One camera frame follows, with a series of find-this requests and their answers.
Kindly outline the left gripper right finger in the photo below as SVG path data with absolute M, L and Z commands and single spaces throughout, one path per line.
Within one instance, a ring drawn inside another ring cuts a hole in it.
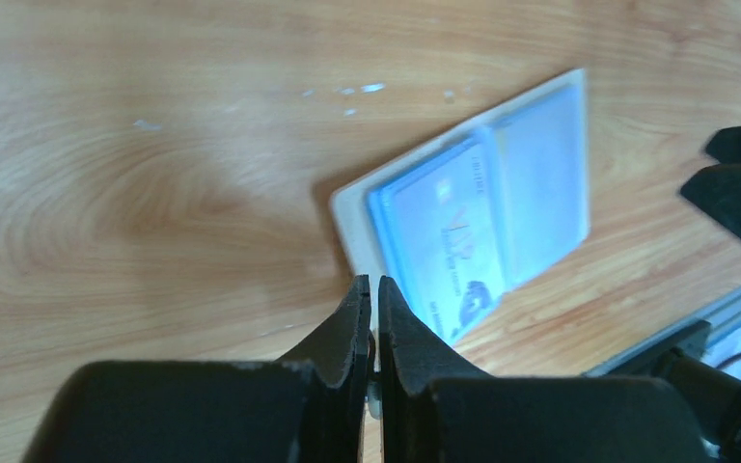
M 705 462 L 678 392 L 641 376 L 498 377 L 459 355 L 378 288 L 387 462 Z

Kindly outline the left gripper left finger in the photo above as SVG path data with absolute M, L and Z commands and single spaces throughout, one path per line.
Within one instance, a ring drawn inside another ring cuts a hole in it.
M 55 394 L 28 462 L 357 462 L 371 288 L 273 361 L 102 361 Z

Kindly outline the beige card holder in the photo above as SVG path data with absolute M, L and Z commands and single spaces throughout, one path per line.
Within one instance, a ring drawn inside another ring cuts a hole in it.
M 356 274 L 455 344 L 590 233 L 588 75 L 564 72 L 335 191 Z

